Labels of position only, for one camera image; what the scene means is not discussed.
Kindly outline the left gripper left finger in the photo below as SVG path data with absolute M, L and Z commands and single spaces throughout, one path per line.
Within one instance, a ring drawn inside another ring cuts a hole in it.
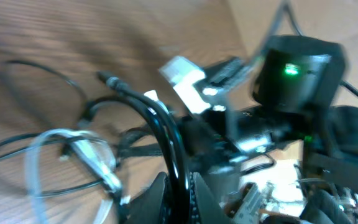
M 126 224 L 164 223 L 166 182 L 167 174 L 160 172 L 150 187 L 130 203 Z

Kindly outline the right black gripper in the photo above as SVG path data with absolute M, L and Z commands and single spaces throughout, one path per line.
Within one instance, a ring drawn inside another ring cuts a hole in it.
M 247 162 L 285 149 L 309 132 L 306 115 L 257 105 L 241 110 L 187 113 L 178 120 L 179 174 Z

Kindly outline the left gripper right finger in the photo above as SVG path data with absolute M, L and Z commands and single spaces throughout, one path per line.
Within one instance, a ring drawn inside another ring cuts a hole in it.
M 191 224 L 194 223 L 232 224 L 197 172 L 191 173 Z

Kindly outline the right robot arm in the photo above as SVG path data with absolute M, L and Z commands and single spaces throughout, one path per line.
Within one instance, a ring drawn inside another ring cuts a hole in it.
M 161 69 L 187 108 L 180 119 L 183 147 L 195 180 L 191 217 L 225 222 L 218 198 L 244 175 L 240 164 L 301 140 L 301 174 L 312 182 L 358 194 L 358 108 L 333 106 L 344 85 L 343 47 L 300 35 L 275 35 L 262 52 L 252 85 L 257 105 L 240 111 L 226 93 L 246 79 L 237 57 L 200 68 L 175 57 Z

